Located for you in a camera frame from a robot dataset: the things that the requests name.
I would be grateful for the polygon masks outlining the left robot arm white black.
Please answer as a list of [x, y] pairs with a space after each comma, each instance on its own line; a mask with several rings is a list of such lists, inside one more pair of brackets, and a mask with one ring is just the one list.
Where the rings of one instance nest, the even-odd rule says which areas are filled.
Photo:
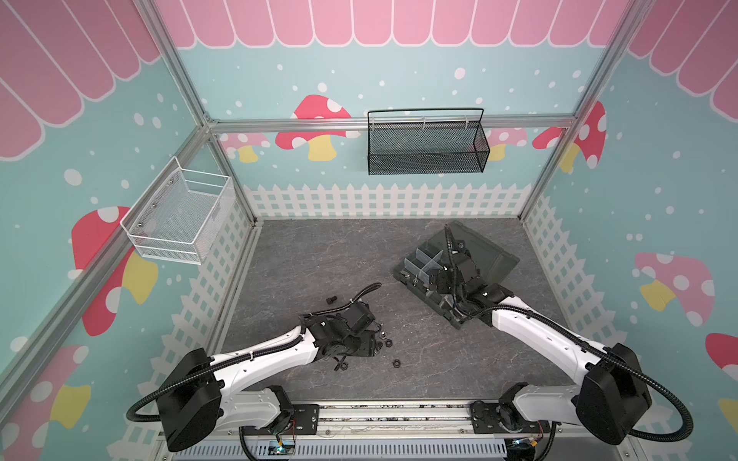
[[381, 288], [374, 282], [348, 303], [303, 314], [289, 332], [230, 353], [187, 353], [155, 391], [126, 412], [132, 423], [158, 423], [169, 451], [178, 453], [213, 432], [253, 428], [280, 435], [296, 426], [297, 409], [284, 388], [252, 390], [281, 372], [332, 359], [347, 370], [350, 357], [374, 357], [382, 327], [363, 296]]

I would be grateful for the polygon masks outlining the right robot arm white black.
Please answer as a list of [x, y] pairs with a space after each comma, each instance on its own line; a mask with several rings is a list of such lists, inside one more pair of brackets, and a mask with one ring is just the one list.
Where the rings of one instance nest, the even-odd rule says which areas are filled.
[[[571, 380], [569, 386], [518, 383], [499, 399], [514, 417], [582, 426], [616, 446], [628, 436], [657, 443], [687, 439], [695, 428], [687, 406], [641, 370], [637, 355], [622, 343], [590, 341], [529, 307], [499, 284], [488, 284], [466, 245], [445, 236], [445, 260], [430, 274], [430, 286], [447, 302], [445, 317], [461, 324], [481, 320], [548, 359]], [[667, 433], [645, 432], [637, 424], [657, 392], [678, 411], [681, 425]]]

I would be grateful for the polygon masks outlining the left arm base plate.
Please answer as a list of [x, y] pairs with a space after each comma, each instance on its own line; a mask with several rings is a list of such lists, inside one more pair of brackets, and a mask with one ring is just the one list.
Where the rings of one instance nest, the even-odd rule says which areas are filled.
[[293, 405], [282, 409], [267, 427], [270, 434], [315, 435], [319, 421], [319, 405]]

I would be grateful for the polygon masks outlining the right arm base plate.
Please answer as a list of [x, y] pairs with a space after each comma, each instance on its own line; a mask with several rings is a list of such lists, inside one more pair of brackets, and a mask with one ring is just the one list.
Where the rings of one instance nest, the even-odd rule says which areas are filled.
[[474, 434], [547, 434], [548, 422], [525, 420], [511, 403], [474, 401], [469, 406]]

